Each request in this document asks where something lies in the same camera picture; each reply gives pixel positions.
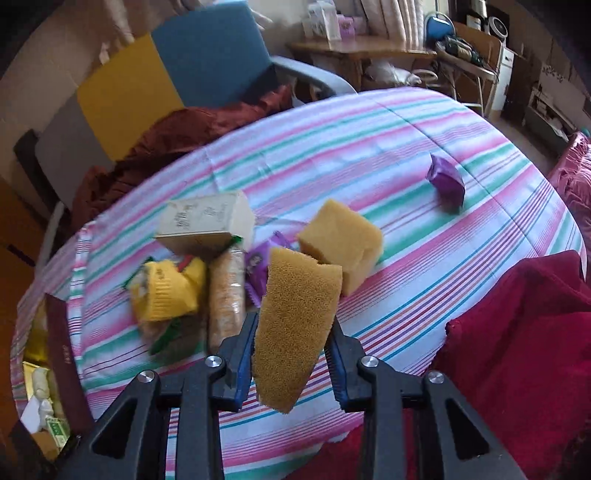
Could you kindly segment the cracker pack black stripe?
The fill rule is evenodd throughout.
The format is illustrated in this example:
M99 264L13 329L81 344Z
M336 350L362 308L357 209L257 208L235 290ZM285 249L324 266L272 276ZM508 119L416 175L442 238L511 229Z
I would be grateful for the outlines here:
M218 351L238 335L245 320L245 254L232 245L209 266L208 347Z

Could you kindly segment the torn yellow sponge piece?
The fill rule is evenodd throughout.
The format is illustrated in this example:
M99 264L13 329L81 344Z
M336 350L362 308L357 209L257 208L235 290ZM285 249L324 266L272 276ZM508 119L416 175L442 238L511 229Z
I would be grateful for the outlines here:
M283 414L294 408L324 349L341 292L341 266L270 249L252 354L260 403Z

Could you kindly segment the yellow sponge block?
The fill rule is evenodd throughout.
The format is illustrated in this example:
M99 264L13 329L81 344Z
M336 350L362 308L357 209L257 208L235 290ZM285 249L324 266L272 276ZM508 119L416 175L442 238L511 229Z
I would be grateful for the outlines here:
M339 201L329 199L297 233L301 253L342 267L342 296L365 282L384 251L381 230Z

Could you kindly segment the cream medicine box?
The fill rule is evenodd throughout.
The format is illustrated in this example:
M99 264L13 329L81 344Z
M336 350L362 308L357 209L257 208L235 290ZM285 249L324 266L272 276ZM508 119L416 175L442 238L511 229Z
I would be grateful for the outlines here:
M215 258L233 243L252 247L256 215L242 191L169 201L154 238L177 255Z

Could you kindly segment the cracker pack green ends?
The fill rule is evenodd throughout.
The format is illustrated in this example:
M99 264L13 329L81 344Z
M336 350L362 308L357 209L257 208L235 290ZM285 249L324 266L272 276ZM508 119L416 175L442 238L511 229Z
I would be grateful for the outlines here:
M205 347L204 321L196 316L139 321L138 329L151 357L192 355Z

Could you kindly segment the purple snack packet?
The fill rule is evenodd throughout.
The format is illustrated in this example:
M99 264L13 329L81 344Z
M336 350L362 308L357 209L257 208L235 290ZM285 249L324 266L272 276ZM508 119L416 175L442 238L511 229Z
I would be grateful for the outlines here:
M269 239L245 255L245 292L256 308L262 305L263 296L266 295L270 250L273 248L290 249L290 242L283 234L276 231Z

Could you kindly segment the red clothing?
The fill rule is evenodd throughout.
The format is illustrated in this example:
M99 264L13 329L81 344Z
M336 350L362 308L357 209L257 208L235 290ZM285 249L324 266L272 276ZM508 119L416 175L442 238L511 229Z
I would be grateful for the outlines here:
M590 287L574 251L518 262L432 362L529 479L590 476Z

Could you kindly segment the striped bed sheet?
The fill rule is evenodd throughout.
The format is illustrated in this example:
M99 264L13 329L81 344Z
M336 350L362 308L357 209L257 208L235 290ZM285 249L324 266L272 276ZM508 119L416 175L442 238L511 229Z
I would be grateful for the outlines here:
M85 225L20 306L17 345L44 293L68 302L77 373L99 414L143 367L167 373L204 353L181 342L150 355L123 284L228 208L206 195L242 191L253 244L273 234L342 268L342 327L370 353L423 367L444 327L518 261L585 242L551 184L501 132L451 98L397 88L299 107L175 161Z

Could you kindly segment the small purple candy packet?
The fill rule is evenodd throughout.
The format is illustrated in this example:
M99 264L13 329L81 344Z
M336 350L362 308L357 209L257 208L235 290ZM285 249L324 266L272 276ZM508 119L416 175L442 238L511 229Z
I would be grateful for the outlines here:
M455 211L463 207L466 195L465 183L459 171L450 161L432 154L426 178L437 190L447 207Z

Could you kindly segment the dark red blanket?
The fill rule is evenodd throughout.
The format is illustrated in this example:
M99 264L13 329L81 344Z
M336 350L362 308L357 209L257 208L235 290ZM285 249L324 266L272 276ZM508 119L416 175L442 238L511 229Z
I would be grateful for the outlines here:
M171 112L146 130L112 167L94 165L87 170L74 196L69 231L76 233L180 157L293 106L293 88L283 84L252 105L238 102L217 109L189 107Z

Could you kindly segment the grey yellow blue headboard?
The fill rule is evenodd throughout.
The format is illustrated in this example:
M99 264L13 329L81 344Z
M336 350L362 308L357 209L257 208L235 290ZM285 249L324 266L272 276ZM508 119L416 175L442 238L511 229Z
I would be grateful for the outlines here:
M69 206L90 167L122 159L170 112L253 104L278 84L245 2L199 8L165 21L95 70L40 134L35 156Z

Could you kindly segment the wooden desk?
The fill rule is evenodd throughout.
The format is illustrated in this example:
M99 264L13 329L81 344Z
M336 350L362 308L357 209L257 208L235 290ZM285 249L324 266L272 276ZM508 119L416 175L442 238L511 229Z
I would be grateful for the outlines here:
M363 64L377 59L433 60L437 54L425 48L409 49L403 44L377 36L359 36L339 41L304 39L287 44L295 59L312 55L337 59L345 68L344 78L356 91L363 88Z

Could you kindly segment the white carton on desk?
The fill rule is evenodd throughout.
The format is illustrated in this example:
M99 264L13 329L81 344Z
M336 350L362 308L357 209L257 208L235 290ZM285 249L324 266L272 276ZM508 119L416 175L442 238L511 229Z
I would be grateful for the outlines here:
M307 12L308 16L301 21L305 38L319 38L328 41L342 39L338 12L334 2L312 1L308 4Z

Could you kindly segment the blue bag on desk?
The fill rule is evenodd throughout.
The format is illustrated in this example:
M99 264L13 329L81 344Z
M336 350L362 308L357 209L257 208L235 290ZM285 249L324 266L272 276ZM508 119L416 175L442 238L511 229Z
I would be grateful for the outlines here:
M451 18L442 12L431 12L425 17L424 35L426 45L435 45L446 36L455 36L456 27Z

